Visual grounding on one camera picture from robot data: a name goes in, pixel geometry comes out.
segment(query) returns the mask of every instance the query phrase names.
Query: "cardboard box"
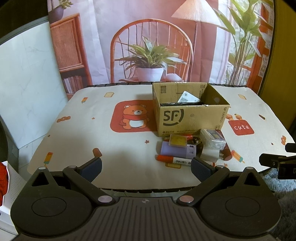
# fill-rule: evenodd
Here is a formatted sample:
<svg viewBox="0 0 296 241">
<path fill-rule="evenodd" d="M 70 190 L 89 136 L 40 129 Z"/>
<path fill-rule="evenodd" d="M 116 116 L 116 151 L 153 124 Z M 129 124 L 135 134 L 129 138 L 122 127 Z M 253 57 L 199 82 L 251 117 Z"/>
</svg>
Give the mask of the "cardboard box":
<svg viewBox="0 0 296 241">
<path fill-rule="evenodd" d="M 208 83 L 153 83 L 153 105 L 158 136 L 194 133 L 200 129 L 220 130 L 229 103 Z M 201 106 L 160 106 L 177 102 L 184 91 L 198 97 Z"/>
</svg>

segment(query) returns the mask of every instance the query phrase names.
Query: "triangular hole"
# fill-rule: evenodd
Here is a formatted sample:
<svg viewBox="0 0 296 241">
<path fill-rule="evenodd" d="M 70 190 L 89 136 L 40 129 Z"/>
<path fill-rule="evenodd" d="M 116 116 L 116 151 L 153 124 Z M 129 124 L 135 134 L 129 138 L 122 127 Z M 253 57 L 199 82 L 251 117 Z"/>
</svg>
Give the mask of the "triangular hole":
<svg viewBox="0 0 296 241">
<path fill-rule="evenodd" d="M 244 182 L 245 185 L 251 185 L 251 186 L 260 186 L 257 178 L 255 177 L 255 175 L 250 172 L 247 175 L 246 181 Z"/>
<path fill-rule="evenodd" d="M 37 186 L 44 186 L 44 185 L 48 185 L 48 180 L 44 174 L 44 172 L 39 173 L 39 175 L 37 176 L 37 178 L 35 179 L 35 181 L 33 182 L 33 187 L 37 187 Z"/>
</svg>

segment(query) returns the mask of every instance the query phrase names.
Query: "white flower pot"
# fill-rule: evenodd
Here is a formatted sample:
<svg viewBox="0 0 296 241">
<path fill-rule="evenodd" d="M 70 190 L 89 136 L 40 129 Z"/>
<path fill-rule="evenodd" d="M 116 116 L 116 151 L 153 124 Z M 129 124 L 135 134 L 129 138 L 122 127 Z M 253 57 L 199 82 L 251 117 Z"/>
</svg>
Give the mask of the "white flower pot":
<svg viewBox="0 0 296 241">
<path fill-rule="evenodd" d="M 140 82 L 160 82 L 160 79 L 163 75 L 163 68 L 136 68 L 136 71 L 138 80 Z"/>
</svg>

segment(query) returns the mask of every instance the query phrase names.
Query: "chair backrest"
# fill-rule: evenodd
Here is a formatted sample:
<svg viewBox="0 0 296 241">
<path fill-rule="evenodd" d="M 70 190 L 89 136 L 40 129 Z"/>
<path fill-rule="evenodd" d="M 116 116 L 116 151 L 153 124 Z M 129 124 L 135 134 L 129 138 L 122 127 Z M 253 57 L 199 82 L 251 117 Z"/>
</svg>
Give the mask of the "chair backrest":
<svg viewBox="0 0 296 241">
<path fill-rule="evenodd" d="M 110 50 L 110 71 L 111 83 L 114 83 L 115 62 L 118 66 L 120 62 L 116 59 L 130 56 L 127 51 L 127 45 L 143 43 L 142 37 L 147 37 L 152 43 L 157 45 L 168 46 L 172 52 L 179 54 L 179 58 L 183 59 L 187 64 L 176 64 L 175 68 L 169 67 L 167 73 L 176 73 L 184 81 L 187 81 L 190 61 L 192 59 L 192 44 L 187 34 L 178 26 L 159 19 L 142 19 L 129 23 L 122 27 L 113 37 Z M 133 77 L 134 69 L 125 70 L 125 66 L 121 66 L 124 72 L 124 78 Z"/>
</svg>

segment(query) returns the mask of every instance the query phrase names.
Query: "cartoon bear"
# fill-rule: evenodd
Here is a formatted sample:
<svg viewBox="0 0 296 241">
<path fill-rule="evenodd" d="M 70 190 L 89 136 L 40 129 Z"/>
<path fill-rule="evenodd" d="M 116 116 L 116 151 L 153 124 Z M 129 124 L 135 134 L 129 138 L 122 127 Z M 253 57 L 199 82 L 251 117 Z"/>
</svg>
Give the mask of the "cartoon bear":
<svg viewBox="0 0 296 241">
<path fill-rule="evenodd" d="M 147 117 L 146 106 L 141 105 L 126 105 L 123 110 L 123 120 L 120 125 L 124 129 L 145 128 L 150 119 Z"/>
</svg>

